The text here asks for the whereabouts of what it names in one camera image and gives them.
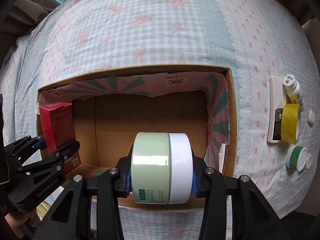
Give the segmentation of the person's left hand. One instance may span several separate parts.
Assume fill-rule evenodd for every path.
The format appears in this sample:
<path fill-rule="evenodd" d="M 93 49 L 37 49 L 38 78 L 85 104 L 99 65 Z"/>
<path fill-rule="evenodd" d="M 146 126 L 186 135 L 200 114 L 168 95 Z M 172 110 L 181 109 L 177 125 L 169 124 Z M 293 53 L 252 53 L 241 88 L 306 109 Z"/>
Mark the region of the person's left hand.
<path fill-rule="evenodd" d="M 21 224 L 29 221 L 30 226 L 34 228 L 37 227 L 40 223 L 40 218 L 37 214 L 37 209 L 33 209 L 33 211 L 31 211 L 30 213 L 8 213 L 5 216 L 5 219 L 19 239 L 22 239 L 24 236 L 23 231 L 20 229 Z"/>

